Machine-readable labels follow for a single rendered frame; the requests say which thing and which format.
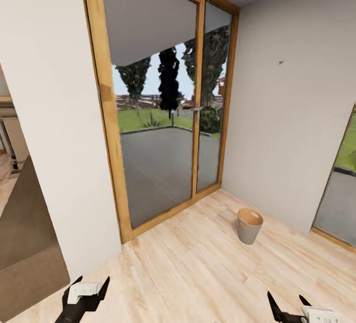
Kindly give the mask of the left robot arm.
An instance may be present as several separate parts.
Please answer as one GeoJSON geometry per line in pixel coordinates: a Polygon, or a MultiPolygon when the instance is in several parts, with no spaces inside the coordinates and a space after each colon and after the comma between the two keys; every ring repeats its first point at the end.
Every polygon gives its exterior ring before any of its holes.
{"type": "Polygon", "coordinates": [[[101,282],[81,282],[81,280],[79,277],[64,291],[63,311],[55,323],[79,323],[85,312],[95,312],[100,301],[104,301],[110,276],[103,285],[101,282]]]}

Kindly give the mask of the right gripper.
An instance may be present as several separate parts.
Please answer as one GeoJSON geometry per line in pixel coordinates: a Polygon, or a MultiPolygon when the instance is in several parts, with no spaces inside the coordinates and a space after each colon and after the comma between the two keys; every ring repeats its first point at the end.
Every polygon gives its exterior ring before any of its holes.
{"type": "MultiPolygon", "coordinates": [[[[288,312],[281,312],[281,310],[279,309],[278,305],[276,304],[275,300],[273,299],[272,295],[270,294],[270,292],[267,292],[267,296],[268,296],[268,300],[271,306],[271,310],[274,316],[274,320],[276,322],[282,322],[282,323],[303,323],[301,321],[301,317],[305,316],[298,316],[298,315],[291,315],[288,312]]],[[[312,306],[302,295],[299,295],[300,300],[304,305],[307,306],[312,306]]],[[[303,307],[302,306],[302,307],[303,307]]]]}

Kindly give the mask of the trash can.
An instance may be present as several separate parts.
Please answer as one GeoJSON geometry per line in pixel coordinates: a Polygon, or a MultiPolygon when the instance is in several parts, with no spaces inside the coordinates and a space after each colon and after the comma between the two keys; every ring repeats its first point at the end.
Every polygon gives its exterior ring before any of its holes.
{"type": "Polygon", "coordinates": [[[247,245],[253,244],[263,222],[264,220],[258,212],[247,208],[240,209],[238,211],[239,240],[247,245]]]}

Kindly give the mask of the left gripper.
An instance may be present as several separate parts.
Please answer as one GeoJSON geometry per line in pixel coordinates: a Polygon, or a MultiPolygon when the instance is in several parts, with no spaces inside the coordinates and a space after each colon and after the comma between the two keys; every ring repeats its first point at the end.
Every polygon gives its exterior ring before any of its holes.
{"type": "Polygon", "coordinates": [[[67,301],[70,287],[76,283],[81,283],[81,280],[81,277],[79,277],[64,291],[62,298],[63,311],[58,316],[56,321],[58,319],[67,319],[71,323],[79,323],[85,312],[95,312],[100,304],[100,301],[104,301],[110,282],[110,276],[108,276],[107,280],[102,285],[99,293],[91,296],[83,296],[79,299],[77,304],[68,304],[67,301]]]}

